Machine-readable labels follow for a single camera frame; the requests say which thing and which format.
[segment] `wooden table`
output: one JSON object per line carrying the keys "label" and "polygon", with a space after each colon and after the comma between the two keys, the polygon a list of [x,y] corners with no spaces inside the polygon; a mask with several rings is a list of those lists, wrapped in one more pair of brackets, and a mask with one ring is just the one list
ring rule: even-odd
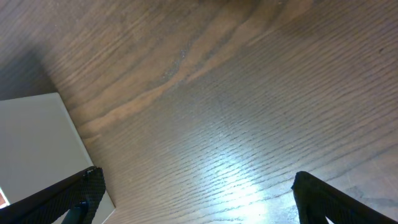
{"label": "wooden table", "polygon": [[0,99],[61,94],[107,223],[297,223],[300,170],[398,220],[397,25],[394,0],[2,1]]}

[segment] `wooden surface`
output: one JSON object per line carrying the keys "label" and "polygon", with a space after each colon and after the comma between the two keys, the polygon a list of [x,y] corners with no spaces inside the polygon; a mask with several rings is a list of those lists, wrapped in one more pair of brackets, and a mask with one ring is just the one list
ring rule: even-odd
{"label": "wooden surface", "polygon": [[398,220],[397,25],[395,0],[2,1],[0,99],[60,92],[107,223],[297,223],[300,170]]}

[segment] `black plastic part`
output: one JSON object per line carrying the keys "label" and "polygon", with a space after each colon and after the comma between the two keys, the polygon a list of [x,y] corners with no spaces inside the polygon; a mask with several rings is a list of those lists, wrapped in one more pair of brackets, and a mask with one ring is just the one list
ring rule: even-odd
{"label": "black plastic part", "polygon": [[89,167],[0,210],[0,223],[50,224],[69,211],[64,224],[89,224],[105,193],[101,168]]}
{"label": "black plastic part", "polygon": [[397,224],[396,221],[340,192],[308,172],[298,172],[293,184],[301,224]]}

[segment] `wood grain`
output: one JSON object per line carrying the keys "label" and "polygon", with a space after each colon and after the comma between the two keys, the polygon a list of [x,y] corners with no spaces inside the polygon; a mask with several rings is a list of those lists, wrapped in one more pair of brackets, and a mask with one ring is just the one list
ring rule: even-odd
{"label": "wood grain", "polygon": [[297,223],[299,170],[398,220],[396,1],[5,1],[0,19],[4,71],[34,51],[104,169],[107,223]]}

